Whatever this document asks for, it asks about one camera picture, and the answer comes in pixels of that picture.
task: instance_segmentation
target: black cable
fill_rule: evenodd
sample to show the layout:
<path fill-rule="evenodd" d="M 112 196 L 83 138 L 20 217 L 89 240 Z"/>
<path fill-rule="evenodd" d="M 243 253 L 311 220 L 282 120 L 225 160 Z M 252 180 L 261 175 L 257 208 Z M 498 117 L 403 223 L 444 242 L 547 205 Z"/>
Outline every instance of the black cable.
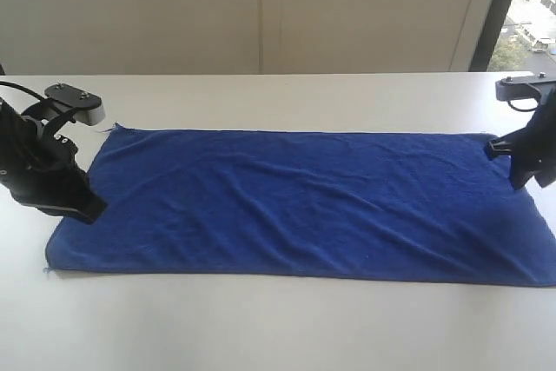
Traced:
<path fill-rule="evenodd" d="M 516 108 L 515 106 L 513 106 L 512 101 L 508 100 L 507 101 L 507 105 L 512 108 L 513 110 L 517 111 L 517 112 L 534 112 L 539 106 L 535 106 L 534 108 L 530 108 L 530 109 L 520 109 L 520 108 Z"/>
<path fill-rule="evenodd" d="M 0 86 L 4 86 L 4 87 L 10 87 L 11 89 L 16 89 L 19 91 L 22 91 L 23 93 L 27 93 L 29 96 L 33 96 L 35 97 L 37 100 L 39 100 L 40 102 L 45 102 L 46 98 L 42 97 L 41 95 L 39 95 L 38 93 L 36 93 L 35 91 L 31 90 L 31 89 L 27 89 L 26 87 L 20 85 L 20 84 L 16 84 L 16 83 L 11 83 L 11 82 L 5 82 L 3 80 L 0 80 Z M 57 108 L 56 106 L 54 106 L 52 103 L 47 102 L 46 103 L 49 108 L 51 108 L 52 110 L 54 110 L 58 115 L 61 115 L 63 112 Z"/>

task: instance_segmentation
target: blue towel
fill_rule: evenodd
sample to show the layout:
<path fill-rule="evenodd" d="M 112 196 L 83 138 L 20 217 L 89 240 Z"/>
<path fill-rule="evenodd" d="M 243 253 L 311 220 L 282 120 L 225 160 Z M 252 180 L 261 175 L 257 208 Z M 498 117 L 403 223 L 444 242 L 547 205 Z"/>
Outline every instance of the blue towel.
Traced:
<path fill-rule="evenodd" d="M 63 219 L 52 268 L 556 285 L 556 241 L 488 135 L 115 128 L 109 208 Z"/>

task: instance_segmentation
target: table surface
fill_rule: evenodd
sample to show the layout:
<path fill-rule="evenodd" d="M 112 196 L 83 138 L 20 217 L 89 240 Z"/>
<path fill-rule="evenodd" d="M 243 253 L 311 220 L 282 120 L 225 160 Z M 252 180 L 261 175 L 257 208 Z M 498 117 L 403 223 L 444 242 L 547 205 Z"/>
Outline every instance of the table surface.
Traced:
<path fill-rule="evenodd" d="M 114 121 L 144 129 L 505 134 L 530 117 L 498 74 L 14 76 L 101 96 L 63 133 L 87 167 Z M 23 110 L 32 99 L 0 89 Z M 553 230 L 556 186 L 529 186 Z M 0 363 L 9 371 L 551 370 L 556 289 L 251 275 L 46 274 L 56 218 L 0 189 Z"/>

